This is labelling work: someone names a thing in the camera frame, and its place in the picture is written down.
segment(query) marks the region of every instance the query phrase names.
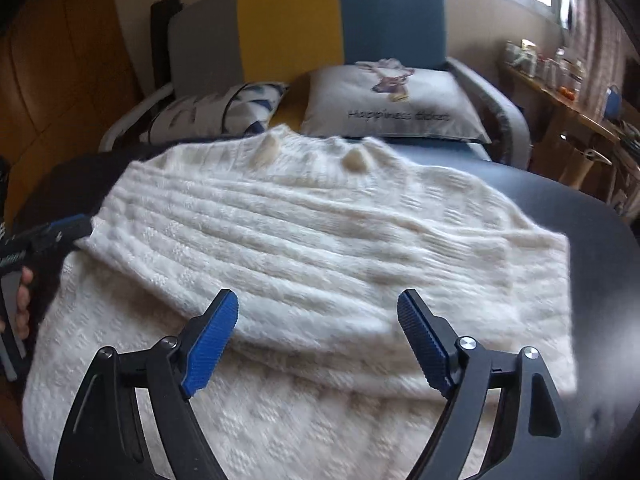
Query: chair backrest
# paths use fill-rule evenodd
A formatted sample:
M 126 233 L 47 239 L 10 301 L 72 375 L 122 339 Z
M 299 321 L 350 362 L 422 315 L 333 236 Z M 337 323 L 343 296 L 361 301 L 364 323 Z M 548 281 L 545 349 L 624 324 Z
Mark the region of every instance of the chair backrest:
M 389 57 L 439 69 L 444 0 L 202 0 L 172 18 L 168 44 L 178 97 Z

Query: blue cushion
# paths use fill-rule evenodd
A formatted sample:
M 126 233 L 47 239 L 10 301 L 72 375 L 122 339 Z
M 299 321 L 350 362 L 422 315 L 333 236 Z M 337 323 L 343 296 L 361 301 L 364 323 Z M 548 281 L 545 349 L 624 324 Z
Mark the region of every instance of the blue cushion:
M 385 142 L 391 144 L 396 152 L 407 156 L 414 162 L 415 155 L 422 151 L 456 153 L 466 158 L 479 158 L 491 160 L 482 144 L 474 142 L 461 142 L 459 140 L 430 139 L 428 137 L 385 137 Z
M 344 62 L 394 57 L 404 66 L 444 68 L 444 0 L 340 0 Z

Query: blue gripper pad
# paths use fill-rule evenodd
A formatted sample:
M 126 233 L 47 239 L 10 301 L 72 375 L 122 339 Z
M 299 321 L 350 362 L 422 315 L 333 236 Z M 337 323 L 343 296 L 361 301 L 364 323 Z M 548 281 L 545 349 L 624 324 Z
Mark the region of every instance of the blue gripper pad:
M 429 386 L 449 399 L 456 385 L 450 373 L 449 355 L 407 290 L 398 297 L 398 321 Z
M 180 335 L 186 358 L 180 386 L 187 398 L 209 382 L 236 322 L 238 297 L 230 290 L 221 290 L 202 316 L 187 323 L 184 335 Z

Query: patterned pillow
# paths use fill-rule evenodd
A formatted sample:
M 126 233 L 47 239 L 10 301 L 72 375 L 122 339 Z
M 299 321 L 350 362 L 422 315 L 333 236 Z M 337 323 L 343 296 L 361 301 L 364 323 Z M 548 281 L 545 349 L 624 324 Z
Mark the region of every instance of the patterned pillow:
M 160 144 L 179 139 L 237 139 L 263 133 L 287 84 L 247 83 L 223 96 L 183 97 L 169 104 L 140 135 L 140 141 Z
M 300 133 L 491 143 L 453 74 L 404 67 L 397 59 L 313 72 Z

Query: black tabletop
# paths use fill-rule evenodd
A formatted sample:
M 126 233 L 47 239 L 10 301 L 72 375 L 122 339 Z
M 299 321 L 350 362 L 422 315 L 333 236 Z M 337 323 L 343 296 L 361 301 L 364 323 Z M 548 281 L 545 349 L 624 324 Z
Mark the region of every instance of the black tabletop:
M 640 250 L 631 230 L 603 203 L 535 174 L 468 153 L 407 146 L 402 140 L 392 145 L 420 164 L 478 176 L 537 224 L 568 237 L 578 389 L 567 409 L 582 450 L 583 476 L 591 476 L 607 453 L 611 457 L 612 452 L 626 451 L 632 444 L 629 439 L 640 434 L 630 426 L 640 404 L 640 366 L 634 364 L 640 357 Z M 86 156 L 56 168 L 23 208 L 18 223 L 26 228 L 80 212 L 94 213 L 130 160 L 146 159 L 164 149 L 139 146 Z M 54 286 L 36 303 L 44 308 Z

